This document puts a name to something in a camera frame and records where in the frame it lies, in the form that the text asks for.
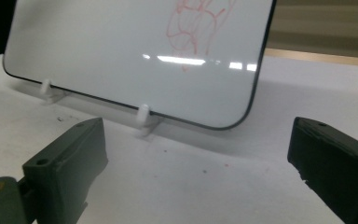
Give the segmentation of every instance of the white table surface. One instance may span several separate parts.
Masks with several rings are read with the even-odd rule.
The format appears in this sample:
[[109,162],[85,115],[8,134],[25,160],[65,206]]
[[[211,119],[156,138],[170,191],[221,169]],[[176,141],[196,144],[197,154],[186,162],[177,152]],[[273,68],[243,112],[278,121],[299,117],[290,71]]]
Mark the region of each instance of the white table surface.
[[135,112],[71,94],[44,105],[0,56],[0,176],[76,123],[104,118],[109,164],[89,191],[86,223],[342,223],[287,162],[295,117],[358,139],[358,66],[265,57],[253,109],[223,132],[165,119],[136,137]]

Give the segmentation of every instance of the red drawing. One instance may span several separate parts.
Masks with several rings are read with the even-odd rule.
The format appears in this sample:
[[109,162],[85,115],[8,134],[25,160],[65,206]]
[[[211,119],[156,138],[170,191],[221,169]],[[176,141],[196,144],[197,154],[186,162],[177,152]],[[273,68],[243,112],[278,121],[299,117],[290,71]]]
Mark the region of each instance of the red drawing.
[[178,0],[166,34],[174,56],[193,58],[208,55],[214,36],[236,1]]

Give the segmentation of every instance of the whiteboard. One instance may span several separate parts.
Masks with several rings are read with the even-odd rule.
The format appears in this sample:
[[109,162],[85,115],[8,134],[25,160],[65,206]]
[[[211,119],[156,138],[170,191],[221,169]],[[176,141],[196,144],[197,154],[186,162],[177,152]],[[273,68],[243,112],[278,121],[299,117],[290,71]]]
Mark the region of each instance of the whiteboard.
[[13,77],[211,129],[249,112],[274,0],[18,0]]

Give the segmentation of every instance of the white stand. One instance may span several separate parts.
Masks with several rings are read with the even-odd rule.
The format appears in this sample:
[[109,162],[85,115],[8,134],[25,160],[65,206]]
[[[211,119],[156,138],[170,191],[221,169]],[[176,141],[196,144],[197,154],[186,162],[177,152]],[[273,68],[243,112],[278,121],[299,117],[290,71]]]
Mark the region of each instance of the white stand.
[[40,94],[46,97],[46,103],[48,105],[56,103],[66,95],[65,91],[52,89],[50,85],[51,80],[45,79],[43,80],[42,87],[40,88]]
[[157,116],[150,116],[150,107],[148,105],[141,105],[136,115],[136,123],[140,127],[140,135],[148,136],[162,121],[162,118]]

